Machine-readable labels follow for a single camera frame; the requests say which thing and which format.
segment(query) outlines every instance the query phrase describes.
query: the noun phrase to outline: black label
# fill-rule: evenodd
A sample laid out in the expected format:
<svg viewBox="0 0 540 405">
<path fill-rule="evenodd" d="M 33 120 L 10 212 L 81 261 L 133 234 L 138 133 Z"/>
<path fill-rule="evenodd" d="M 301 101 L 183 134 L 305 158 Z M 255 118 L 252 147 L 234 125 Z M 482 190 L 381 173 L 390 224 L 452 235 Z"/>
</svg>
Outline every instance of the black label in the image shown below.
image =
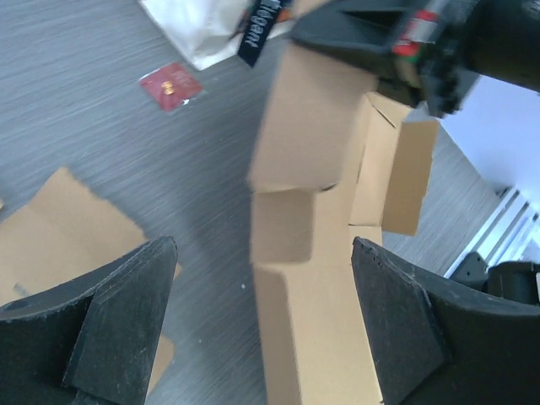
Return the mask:
<svg viewBox="0 0 540 405">
<path fill-rule="evenodd" d="M 261 55 L 272 27 L 281 13 L 282 0 L 256 0 L 242 36 L 238 56 L 252 68 Z"/>
</svg>

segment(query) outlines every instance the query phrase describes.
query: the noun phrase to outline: cardboard box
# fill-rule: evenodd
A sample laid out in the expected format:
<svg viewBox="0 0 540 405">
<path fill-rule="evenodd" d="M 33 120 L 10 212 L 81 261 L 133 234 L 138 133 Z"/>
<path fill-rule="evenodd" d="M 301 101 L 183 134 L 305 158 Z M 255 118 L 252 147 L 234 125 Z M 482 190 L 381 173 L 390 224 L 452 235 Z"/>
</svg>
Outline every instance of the cardboard box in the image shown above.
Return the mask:
<svg viewBox="0 0 540 405">
<path fill-rule="evenodd" d="M 408 109 L 375 86 L 374 75 L 294 44 L 283 54 L 248 177 L 269 405 L 382 400 L 352 241 L 415 232 L 438 126 L 404 121 Z"/>
<path fill-rule="evenodd" d="M 0 305 L 66 283 L 145 241 L 135 223 L 61 168 L 0 224 Z M 162 335 L 148 392 L 174 352 L 174 344 Z"/>
</svg>

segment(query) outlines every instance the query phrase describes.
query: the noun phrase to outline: red sticker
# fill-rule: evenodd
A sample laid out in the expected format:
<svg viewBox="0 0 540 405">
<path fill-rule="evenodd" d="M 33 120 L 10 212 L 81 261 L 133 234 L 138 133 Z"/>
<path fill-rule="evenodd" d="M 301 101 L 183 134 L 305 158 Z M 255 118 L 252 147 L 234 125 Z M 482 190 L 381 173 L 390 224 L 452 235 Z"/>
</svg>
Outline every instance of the red sticker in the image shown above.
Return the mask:
<svg viewBox="0 0 540 405">
<path fill-rule="evenodd" d="M 177 62 L 145 76 L 141 85 L 165 111 L 173 111 L 203 89 L 193 75 Z"/>
<path fill-rule="evenodd" d="M 396 42 L 396 44 L 391 49 L 392 52 L 400 57 L 416 56 L 422 48 L 423 44 L 411 41 L 409 38 L 410 32 L 414 30 L 414 28 L 416 28 L 416 24 L 425 21 L 434 23 L 435 21 L 437 21 L 438 18 L 439 15 L 437 13 L 426 10 L 418 11 L 414 15 L 413 19 L 408 22 L 405 32 L 400 36 L 399 41 Z"/>
</svg>

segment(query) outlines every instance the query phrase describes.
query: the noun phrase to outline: white plastic bag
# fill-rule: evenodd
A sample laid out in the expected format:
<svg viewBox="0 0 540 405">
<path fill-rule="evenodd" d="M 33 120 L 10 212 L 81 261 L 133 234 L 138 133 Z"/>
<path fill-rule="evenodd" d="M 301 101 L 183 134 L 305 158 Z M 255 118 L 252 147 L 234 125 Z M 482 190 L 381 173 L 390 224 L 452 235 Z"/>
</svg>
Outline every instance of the white plastic bag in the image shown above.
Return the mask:
<svg viewBox="0 0 540 405">
<path fill-rule="evenodd" d="M 140 0 L 148 16 L 195 68 L 232 57 L 241 38 L 239 24 L 253 0 Z M 268 38 L 290 29 L 290 8 Z"/>
</svg>

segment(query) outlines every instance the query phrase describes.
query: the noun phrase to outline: small red package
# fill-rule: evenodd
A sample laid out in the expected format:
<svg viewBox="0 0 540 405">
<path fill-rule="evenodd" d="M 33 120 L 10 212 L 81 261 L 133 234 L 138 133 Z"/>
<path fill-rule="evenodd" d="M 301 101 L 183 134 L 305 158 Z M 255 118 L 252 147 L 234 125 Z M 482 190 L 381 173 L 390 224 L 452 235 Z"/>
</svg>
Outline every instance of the small red package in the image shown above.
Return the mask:
<svg viewBox="0 0 540 405">
<path fill-rule="evenodd" d="M 144 76 L 140 82 L 165 111 L 173 111 L 203 90 L 193 75 L 177 62 Z"/>
</svg>

